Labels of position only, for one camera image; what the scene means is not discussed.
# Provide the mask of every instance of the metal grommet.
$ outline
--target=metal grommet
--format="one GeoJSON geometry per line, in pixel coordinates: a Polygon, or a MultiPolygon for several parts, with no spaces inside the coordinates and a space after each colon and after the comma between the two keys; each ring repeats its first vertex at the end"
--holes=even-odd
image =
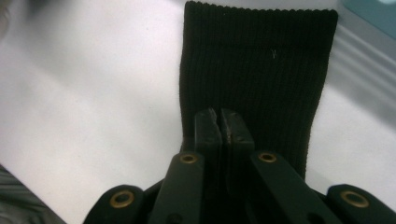
{"type": "Polygon", "coordinates": [[[342,191],[341,198],[355,207],[365,208],[369,206],[369,201],[366,198],[351,190],[342,191]]]}
{"type": "Polygon", "coordinates": [[[191,164],[198,161],[198,157],[193,154],[184,154],[180,157],[181,162],[191,164]]]}
{"type": "Polygon", "coordinates": [[[259,159],[265,162],[275,162],[276,156],[272,153],[263,152],[259,155],[259,159]]]}
{"type": "Polygon", "coordinates": [[[110,199],[110,205],[114,208],[123,208],[134,201],[134,194],[128,189],[119,191],[110,199]]]}

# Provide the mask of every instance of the black sock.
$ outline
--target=black sock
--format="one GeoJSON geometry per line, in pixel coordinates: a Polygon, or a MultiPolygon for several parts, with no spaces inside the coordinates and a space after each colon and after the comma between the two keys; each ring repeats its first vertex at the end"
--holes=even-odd
{"type": "Polygon", "coordinates": [[[183,136],[197,111],[239,113],[256,150],[304,177],[310,129],[337,23],[334,10],[251,10],[188,2],[180,66],[183,136]]]}

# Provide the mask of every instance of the gray fabric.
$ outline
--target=gray fabric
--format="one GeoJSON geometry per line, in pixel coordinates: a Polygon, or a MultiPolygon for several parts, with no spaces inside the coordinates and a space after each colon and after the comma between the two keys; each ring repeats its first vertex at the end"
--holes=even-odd
{"type": "Polygon", "coordinates": [[[64,224],[65,222],[0,165],[0,223],[64,224]]]}

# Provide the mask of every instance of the knit fabric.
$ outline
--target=knit fabric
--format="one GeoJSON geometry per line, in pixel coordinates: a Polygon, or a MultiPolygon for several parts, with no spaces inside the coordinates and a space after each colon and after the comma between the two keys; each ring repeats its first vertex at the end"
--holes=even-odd
{"type": "Polygon", "coordinates": [[[184,138],[197,111],[239,113],[256,150],[304,177],[311,125],[337,23],[334,10],[252,10],[188,2],[180,66],[184,138]]]}

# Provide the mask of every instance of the white surface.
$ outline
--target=white surface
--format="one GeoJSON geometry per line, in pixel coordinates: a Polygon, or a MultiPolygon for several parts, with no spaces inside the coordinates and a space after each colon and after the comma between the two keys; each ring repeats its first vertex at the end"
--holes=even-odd
{"type": "MultiPolygon", "coordinates": [[[[314,0],[211,2],[337,7],[314,0]]],[[[24,1],[10,6],[0,43],[0,162],[67,223],[81,223],[112,187],[151,186],[178,152],[184,3],[49,1],[34,13],[24,1]]],[[[341,12],[307,182],[321,192],[356,185],[396,210],[396,60],[387,55],[396,43],[362,23],[368,36],[381,38],[372,46],[356,33],[360,21],[341,12]]]]}

